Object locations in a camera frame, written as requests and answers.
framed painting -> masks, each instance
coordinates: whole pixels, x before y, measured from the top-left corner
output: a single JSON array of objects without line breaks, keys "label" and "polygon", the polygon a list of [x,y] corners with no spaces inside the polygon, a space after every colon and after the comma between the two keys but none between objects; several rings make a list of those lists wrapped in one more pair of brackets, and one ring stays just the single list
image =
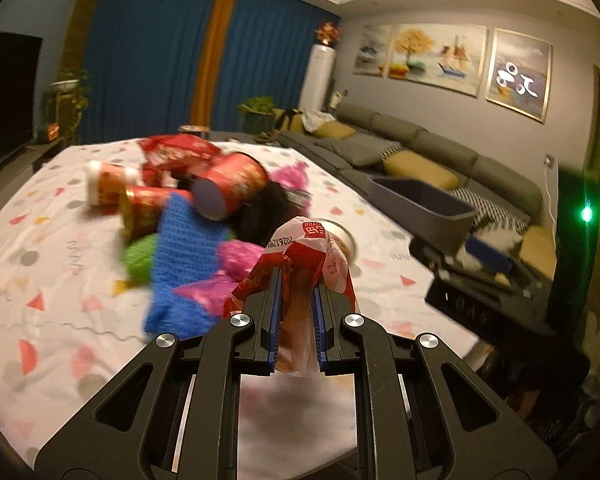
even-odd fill
[{"label": "framed painting", "polygon": [[486,99],[544,123],[549,102],[553,48],[550,43],[497,28]]},{"label": "framed painting", "polygon": [[356,54],[354,74],[382,77],[389,53],[393,25],[365,25]]},{"label": "framed painting", "polygon": [[480,25],[401,24],[389,77],[478,97],[488,31]]}]

blue curtain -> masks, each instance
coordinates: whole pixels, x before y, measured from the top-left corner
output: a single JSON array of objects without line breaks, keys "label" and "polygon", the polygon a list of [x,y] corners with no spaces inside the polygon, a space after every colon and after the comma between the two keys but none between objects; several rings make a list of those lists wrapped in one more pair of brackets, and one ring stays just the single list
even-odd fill
[{"label": "blue curtain", "polygon": [[214,0],[100,0],[84,55],[85,143],[171,133],[189,121]]},{"label": "blue curtain", "polygon": [[271,95],[277,107],[298,106],[314,30],[337,16],[299,0],[236,0],[216,83],[211,127],[239,131],[236,108]]}]

silver screw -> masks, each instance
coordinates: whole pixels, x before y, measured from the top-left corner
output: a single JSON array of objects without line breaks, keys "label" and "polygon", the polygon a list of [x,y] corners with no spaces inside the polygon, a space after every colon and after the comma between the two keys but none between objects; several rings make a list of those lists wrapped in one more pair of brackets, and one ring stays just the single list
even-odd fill
[{"label": "silver screw", "polygon": [[361,326],[365,322],[365,318],[360,314],[349,314],[345,319],[344,323],[348,326]]},{"label": "silver screw", "polygon": [[155,343],[160,348],[168,348],[176,342],[176,338],[172,334],[161,334],[155,339]]},{"label": "silver screw", "polygon": [[237,326],[237,327],[241,327],[241,326],[247,326],[251,321],[251,318],[249,316],[247,316],[246,314],[234,314],[233,316],[231,316],[231,324],[233,326]]},{"label": "silver screw", "polygon": [[433,334],[422,334],[418,341],[424,348],[435,348],[439,343],[438,338]]}]

patterned tablecloth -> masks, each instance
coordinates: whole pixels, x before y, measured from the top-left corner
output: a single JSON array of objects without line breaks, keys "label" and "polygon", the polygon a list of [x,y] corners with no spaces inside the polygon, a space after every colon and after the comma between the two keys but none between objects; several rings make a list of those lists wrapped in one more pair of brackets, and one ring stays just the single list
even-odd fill
[{"label": "patterned tablecloth", "polygon": [[[435,332],[461,356],[474,348],[474,334],[424,303],[432,275],[410,257],[407,232],[294,150],[239,149],[269,169],[309,164],[312,218],[334,219],[357,241],[351,274],[365,316],[403,336]],[[151,291],[126,280],[119,216],[86,205],[90,158],[143,160],[132,140],[69,148],[0,212],[0,430],[30,464],[147,341]],[[352,378],[244,377],[238,440],[240,480],[294,478],[336,460],[356,446]]]}]

orange curtain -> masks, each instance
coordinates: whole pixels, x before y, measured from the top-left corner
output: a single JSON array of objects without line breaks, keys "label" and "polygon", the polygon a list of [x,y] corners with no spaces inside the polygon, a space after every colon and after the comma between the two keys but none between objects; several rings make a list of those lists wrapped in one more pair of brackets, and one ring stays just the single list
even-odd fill
[{"label": "orange curtain", "polygon": [[214,2],[214,8],[206,28],[205,43],[200,54],[198,76],[189,111],[189,124],[211,126],[216,82],[224,52],[224,41],[234,12],[234,4],[235,0],[215,0]]}]

